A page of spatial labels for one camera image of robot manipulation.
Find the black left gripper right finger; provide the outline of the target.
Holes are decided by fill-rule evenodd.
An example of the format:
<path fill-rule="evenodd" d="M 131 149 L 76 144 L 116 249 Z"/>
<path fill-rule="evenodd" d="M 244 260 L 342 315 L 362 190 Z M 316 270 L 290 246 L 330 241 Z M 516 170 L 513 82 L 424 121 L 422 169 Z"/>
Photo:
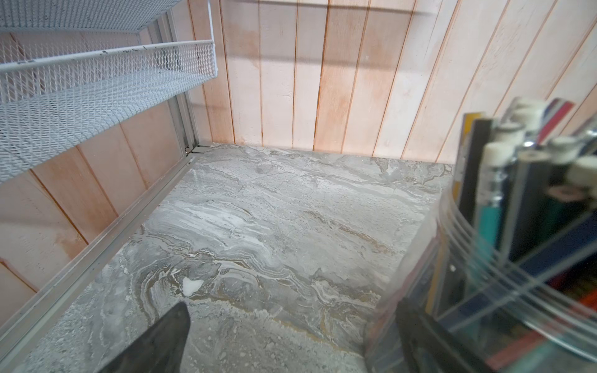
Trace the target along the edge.
<path fill-rule="evenodd" d="M 396 325 L 410 372 L 492 372 L 483 359 L 409 300 L 396 305 Z M 435 364 L 428 370 L 424 358 Z"/>

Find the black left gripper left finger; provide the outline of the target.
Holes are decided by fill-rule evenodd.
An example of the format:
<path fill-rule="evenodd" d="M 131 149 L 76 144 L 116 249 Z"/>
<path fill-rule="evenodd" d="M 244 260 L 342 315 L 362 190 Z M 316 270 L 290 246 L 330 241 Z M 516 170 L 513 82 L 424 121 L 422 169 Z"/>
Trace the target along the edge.
<path fill-rule="evenodd" d="M 179 302 L 99 372 L 180 372 L 190 328 L 187 305 Z"/>

